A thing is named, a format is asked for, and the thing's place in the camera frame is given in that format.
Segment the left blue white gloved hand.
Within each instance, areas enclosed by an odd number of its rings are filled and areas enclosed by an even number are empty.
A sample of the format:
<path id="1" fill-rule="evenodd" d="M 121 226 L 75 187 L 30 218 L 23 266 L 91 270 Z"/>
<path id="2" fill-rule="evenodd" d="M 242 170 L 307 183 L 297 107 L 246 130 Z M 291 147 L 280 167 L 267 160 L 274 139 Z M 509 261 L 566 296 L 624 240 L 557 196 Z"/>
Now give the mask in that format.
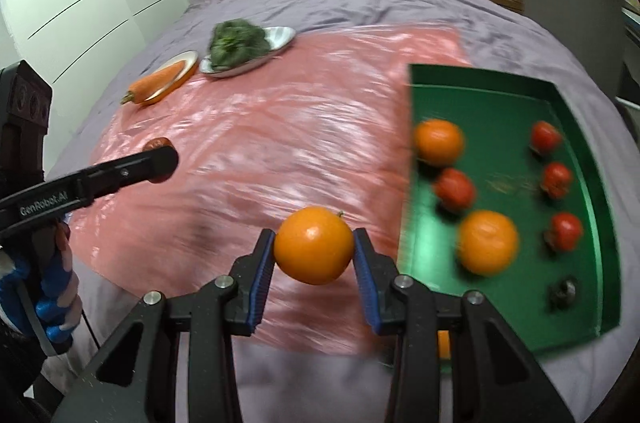
<path id="1" fill-rule="evenodd" d="M 79 279 L 73 269 L 70 228 L 58 223 L 53 239 L 54 251 L 47 267 L 41 271 L 35 314 L 49 341 L 63 346 L 72 340 L 78 327 L 82 302 L 78 294 Z M 12 258 L 1 251 L 1 321 L 14 333 L 33 336 L 17 285 L 32 274 L 22 258 Z"/>

